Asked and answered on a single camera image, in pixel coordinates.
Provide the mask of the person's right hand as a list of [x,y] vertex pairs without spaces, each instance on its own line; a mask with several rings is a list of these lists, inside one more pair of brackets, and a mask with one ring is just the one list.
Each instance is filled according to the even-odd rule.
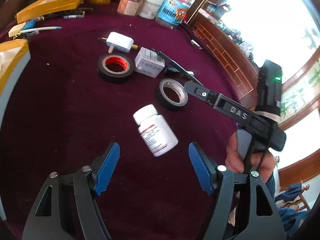
[[[229,138],[228,145],[226,147],[227,157],[225,159],[225,165],[236,173],[244,173],[244,163],[240,154],[238,153],[238,140],[236,132],[234,132]],[[274,168],[276,166],[276,158],[270,153],[256,153],[251,156],[251,165],[259,166],[259,174],[263,182],[267,182],[272,176]]]

